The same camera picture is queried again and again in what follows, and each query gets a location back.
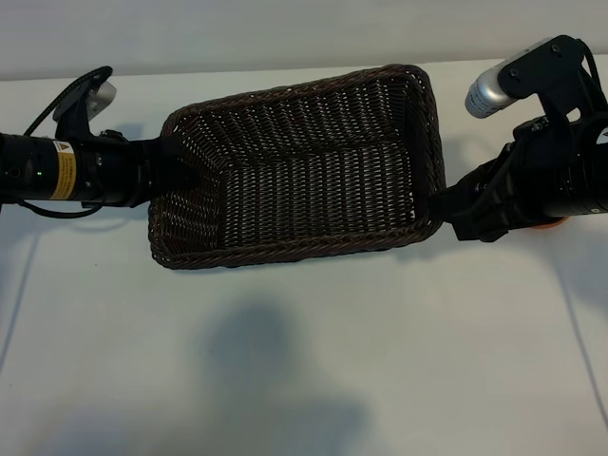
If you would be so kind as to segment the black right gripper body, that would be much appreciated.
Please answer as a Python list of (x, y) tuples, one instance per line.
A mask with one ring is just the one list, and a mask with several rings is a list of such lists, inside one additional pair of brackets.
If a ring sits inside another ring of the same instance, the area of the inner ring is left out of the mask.
[(569, 171), (561, 153), (572, 148), (570, 133), (545, 116), (513, 130), (513, 140), (502, 150), (508, 160), (500, 190), (508, 231), (549, 227), (571, 216)]

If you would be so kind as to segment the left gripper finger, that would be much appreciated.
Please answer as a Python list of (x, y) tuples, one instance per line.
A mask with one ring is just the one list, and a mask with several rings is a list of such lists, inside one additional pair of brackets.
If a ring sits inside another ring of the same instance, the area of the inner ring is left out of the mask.
[(200, 186), (200, 173), (186, 161), (186, 152), (175, 138), (157, 138), (151, 167), (158, 190), (191, 190)]

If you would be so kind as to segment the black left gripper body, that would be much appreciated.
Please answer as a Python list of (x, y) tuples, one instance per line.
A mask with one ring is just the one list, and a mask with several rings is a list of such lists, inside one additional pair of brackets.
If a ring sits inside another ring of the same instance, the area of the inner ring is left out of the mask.
[(78, 201), (136, 207), (160, 195), (160, 140), (129, 141), (117, 131), (78, 141)]

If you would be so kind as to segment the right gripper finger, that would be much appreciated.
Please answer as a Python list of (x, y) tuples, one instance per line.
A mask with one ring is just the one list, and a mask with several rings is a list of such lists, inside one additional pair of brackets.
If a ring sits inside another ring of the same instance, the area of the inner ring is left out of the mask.
[(433, 221), (453, 223), (507, 223), (504, 214), (503, 171), (508, 152), (475, 168), (456, 184), (429, 198), (429, 217)]
[(457, 212), (453, 230), (460, 241), (494, 242), (508, 233), (500, 206), (474, 205)]

